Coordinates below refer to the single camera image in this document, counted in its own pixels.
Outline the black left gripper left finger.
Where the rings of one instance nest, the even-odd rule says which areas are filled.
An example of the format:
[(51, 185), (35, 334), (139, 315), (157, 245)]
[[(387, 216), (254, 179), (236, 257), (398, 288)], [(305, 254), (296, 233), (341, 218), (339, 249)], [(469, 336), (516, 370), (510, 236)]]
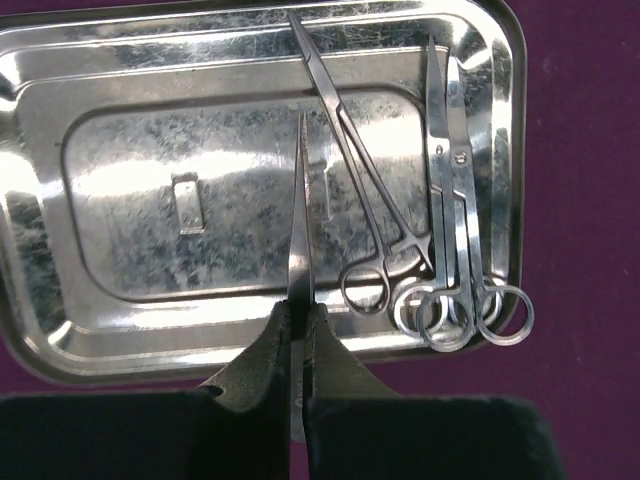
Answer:
[(290, 323), (196, 388), (2, 397), (2, 478), (288, 478)]

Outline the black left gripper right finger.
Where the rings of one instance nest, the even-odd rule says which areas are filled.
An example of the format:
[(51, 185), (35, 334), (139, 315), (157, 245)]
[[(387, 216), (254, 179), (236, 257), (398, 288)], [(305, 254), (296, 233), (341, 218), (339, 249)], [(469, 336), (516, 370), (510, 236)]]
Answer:
[(314, 304), (305, 339), (313, 479), (562, 479), (551, 431), (513, 397), (401, 396), (334, 335)]

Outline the purple cloth wrap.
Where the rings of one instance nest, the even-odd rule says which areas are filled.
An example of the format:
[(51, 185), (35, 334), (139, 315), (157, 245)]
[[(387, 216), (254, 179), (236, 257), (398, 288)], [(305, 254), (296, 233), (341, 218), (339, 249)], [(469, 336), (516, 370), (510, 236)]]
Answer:
[(505, 395), (546, 420), (570, 479), (639, 475), (639, 5), (513, 1), (527, 43), (522, 287), (514, 347), (362, 351), (404, 395)]

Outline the steel surgical scissors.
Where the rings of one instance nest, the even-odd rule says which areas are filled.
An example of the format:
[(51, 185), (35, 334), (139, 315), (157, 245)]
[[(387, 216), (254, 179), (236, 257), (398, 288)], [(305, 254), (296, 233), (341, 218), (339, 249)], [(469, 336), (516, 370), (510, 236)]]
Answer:
[[(427, 292), (421, 301), (418, 331), (431, 349), (442, 353), (461, 349), (477, 333), (494, 345), (516, 345), (530, 335), (535, 310), (521, 288), (493, 285), (485, 280), (473, 154), (457, 61), (448, 60), (447, 80), (443, 81), (437, 55), (430, 53), (425, 87), (430, 189), (441, 198), (441, 206), (433, 209), (432, 218), (440, 220), (443, 227), (442, 233), (434, 236), (434, 246), (444, 248), (442, 254), (436, 255), (436, 262), (445, 266), (446, 280), (442, 287)], [(520, 298), (527, 311), (521, 329), (507, 336), (490, 330), (483, 315), (485, 303), (503, 295)], [(464, 311), (463, 326), (455, 339), (438, 340), (425, 325), (426, 310), (437, 300), (449, 306), (450, 315), (456, 313), (456, 305)]]
[(401, 330), (422, 339), (429, 348), (451, 353), (464, 347), (474, 335), (473, 301), (459, 279), (468, 270), (460, 266), (468, 249), (457, 245), (452, 145), (433, 39), (428, 40), (427, 47), (424, 127), (434, 278), (403, 286), (393, 301), (393, 318)]

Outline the steel forceps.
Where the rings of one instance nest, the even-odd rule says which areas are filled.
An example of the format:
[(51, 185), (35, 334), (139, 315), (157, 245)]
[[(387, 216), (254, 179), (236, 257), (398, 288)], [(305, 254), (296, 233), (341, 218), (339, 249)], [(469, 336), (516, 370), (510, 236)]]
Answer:
[[(341, 270), (339, 275), (341, 293), (346, 306), (352, 312), (359, 316), (374, 315), (386, 310), (391, 302), (392, 285), (391, 276), (387, 268), (387, 260), (405, 251), (415, 250), (419, 254), (419, 262), (431, 267), (432, 262), (429, 257), (431, 235), (428, 232), (417, 235), (409, 227), (361, 139), (311, 35), (304, 28), (295, 12), (289, 11), (287, 17), (298, 43), (305, 68), (323, 104), (331, 131), (343, 155), (347, 171), (360, 201), (366, 224), (374, 241), (374, 253), (372, 255), (355, 260)], [(400, 237), (393, 243), (384, 241), (383, 234), (376, 222), (372, 204), (366, 193), (362, 176), (357, 167), (358, 164), (364, 166), (384, 206), (398, 226)], [(374, 274), (381, 282), (381, 295), (375, 303), (369, 306), (359, 305), (347, 294), (349, 277), (354, 273), (364, 271)]]

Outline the steel instrument tray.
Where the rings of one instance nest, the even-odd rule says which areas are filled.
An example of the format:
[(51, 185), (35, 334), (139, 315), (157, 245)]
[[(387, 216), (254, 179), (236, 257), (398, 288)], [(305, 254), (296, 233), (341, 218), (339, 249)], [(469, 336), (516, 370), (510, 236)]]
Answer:
[[(1, 20), (1, 335), (64, 383), (191, 376), (233, 360), (286, 294), (307, 123), (318, 300), (367, 359), (426, 347), (357, 317), (338, 275), (374, 242), (289, 7), (136, 5)], [(503, 1), (298, 4), (381, 177), (429, 224), (426, 50), (464, 86), (483, 269), (518, 284), (526, 44)]]

